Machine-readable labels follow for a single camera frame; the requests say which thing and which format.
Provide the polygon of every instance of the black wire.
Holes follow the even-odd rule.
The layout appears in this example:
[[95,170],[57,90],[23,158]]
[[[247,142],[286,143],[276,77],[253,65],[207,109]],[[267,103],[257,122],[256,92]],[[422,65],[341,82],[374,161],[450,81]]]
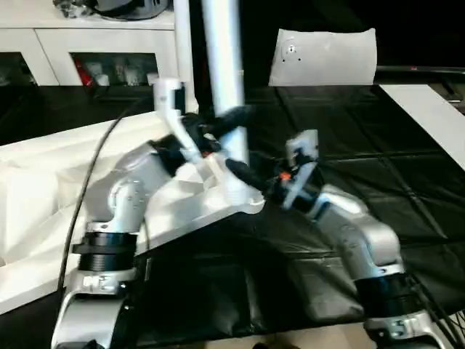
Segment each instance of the black wire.
[[464,330],[465,328],[462,327],[462,325],[460,325],[460,322],[458,321],[458,316],[456,315],[456,320],[450,320],[452,321],[453,324],[455,324],[458,328],[460,328],[462,330],[462,333],[464,333]]
[[433,321],[436,323],[439,330],[444,334],[444,337],[449,341],[449,343],[455,349],[463,349],[463,347],[457,343],[457,341],[453,338],[450,332],[446,329],[444,324],[441,322],[441,319],[437,316],[436,312],[432,310],[428,302],[424,302],[424,307],[426,308],[426,311],[429,313],[429,315],[432,317]]
[[142,224],[144,225],[144,233],[145,233],[145,251],[149,252],[150,251],[150,234],[149,234],[149,228],[148,228],[146,217],[144,217]]
[[465,328],[462,326],[462,323],[461,323],[462,319],[460,319],[460,316],[458,316],[458,315],[459,315],[459,313],[456,313],[456,319],[457,319],[457,322],[458,322],[458,324],[460,326],[460,330],[462,331],[462,337],[465,338]]
[[461,331],[462,335],[465,336],[465,327],[461,325],[460,318],[458,317],[458,314],[456,314],[456,321],[451,320],[453,324],[455,324]]
[[73,239],[73,231],[76,226],[76,221],[78,219],[79,215],[79,210],[81,209],[82,202],[84,201],[84,196],[86,195],[87,191],[87,186],[89,185],[90,178],[92,176],[92,172],[94,171],[95,164],[97,163],[97,159],[100,155],[100,151],[103,148],[103,145],[107,141],[108,137],[110,136],[110,133],[115,129],[116,125],[119,124],[119,122],[125,117],[128,116],[131,111],[134,110],[134,108],[139,105],[145,98],[140,98],[133,102],[129,107],[123,110],[121,114],[118,115],[118,117],[113,121],[113,123],[108,127],[107,131],[105,134],[100,138],[99,144],[97,145],[97,148],[95,149],[94,155],[92,157],[92,160],[90,162],[89,168],[87,169],[86,177],[84,178],[84,182],[82,183],[82,188],[81,192],[79,193],[79,197],[76,201],[76,208],[74,209],[73,216],[71,218],[71,223],[70,227],[68,229],[68,233],[66,235],[66,240],[65,240],[65,247],[63,248],[63,255],[62,255],[62,260],[61,260],[61,266],[60,266],[60,274],[58,276],[58,291],[62,291],[64,285],[65,285],[65,274],[66,274],[66,265],[68,264],[68,255],[70,251],[70,245],[71,241]]
[[[428,290],[428,288],[423,284],[423,282],[421,282],[421,280],[415,274],[411,274],[411,277],[420,286],[421,291],[423,292],[425,297],[428,299],[428,301],[430,301],[431,304],[433,304],[433,306],[435,307],[435,311],[432,311],[431,315],[433,316],[433,314],[434,314],[435,317],[439,318],[437,316],[437,313],[436,313],[436,311],[437,311],[439,313],[439,315],[444,319],[444,321],[447,324],[447,326],[448,326],[450,332],[452,333],[452,335],[456,338],[457,346],[459,348],[465,348],[464,339],[458,333],[457,328],[453,325],[451,319],[449,318],[449,315],[445,312],[444,308],[436,301],[436,299],[434,298],[432,293]],[[440,324],[439,324],[440,321],[436,321],[436,323],[437,323],[438,327],[440,328]]]

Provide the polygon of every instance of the metal pole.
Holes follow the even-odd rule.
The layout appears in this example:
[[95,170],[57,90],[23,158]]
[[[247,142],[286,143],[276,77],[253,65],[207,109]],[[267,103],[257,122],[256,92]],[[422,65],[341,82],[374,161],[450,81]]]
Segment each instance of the metal pole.
[[[203,0],[202,5],[214,110],[221,115],[244,104],[238,2]],[[247,134],[243,127],[224,136],[221,144],[230,158],[248,162]],[[249,200],[250,190],[232,173],[227,173],[226,181],[231,204],[241,205]]]
[[190,40],[189,0],[174,0],[176,23],[177,70],[186,86],[186,111],[196,113],[198,104],[194,95],[194,77],[192,64],[192,42]]

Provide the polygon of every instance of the shelf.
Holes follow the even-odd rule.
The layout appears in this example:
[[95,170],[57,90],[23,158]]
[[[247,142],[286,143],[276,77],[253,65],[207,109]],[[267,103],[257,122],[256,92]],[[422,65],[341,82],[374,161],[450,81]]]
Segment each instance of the shelf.
[[88,28],[174,30],[174,12],[170,9],[150,20],[106,20],[99,15],[85,18],[64,18],[52,0],[2,1],[0,28]]

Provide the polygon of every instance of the white sheet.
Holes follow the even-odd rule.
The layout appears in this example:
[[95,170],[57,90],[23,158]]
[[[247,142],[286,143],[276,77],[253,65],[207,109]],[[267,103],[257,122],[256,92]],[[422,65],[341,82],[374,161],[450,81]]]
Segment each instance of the white sheet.
[[270,86],[371,85],[376,32],[298,32],[280,29]]

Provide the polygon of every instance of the black fabric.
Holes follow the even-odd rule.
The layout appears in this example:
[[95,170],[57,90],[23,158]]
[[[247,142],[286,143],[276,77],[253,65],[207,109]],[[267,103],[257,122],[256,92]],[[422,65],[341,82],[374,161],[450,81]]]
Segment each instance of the black fabric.
[[[2,144],[114,119],[134,90],[110,88],[101,99],[78,88],[23,93],[0,119],[8,126],[0,128]],[[284,156],[288,138],[318,129],[321,163],[312,183],[363,199],[396,230],[406,267],[447,312],[465,307],[465,172],[408,114],[378,87],[264,88],[246,99],[258,110],[248,133],[252,151]],[[273,203],[151,254],[140,348],[363,319],[330,238]],[[58,305],[53,294],[0,316],[0,347],[48,348]]]

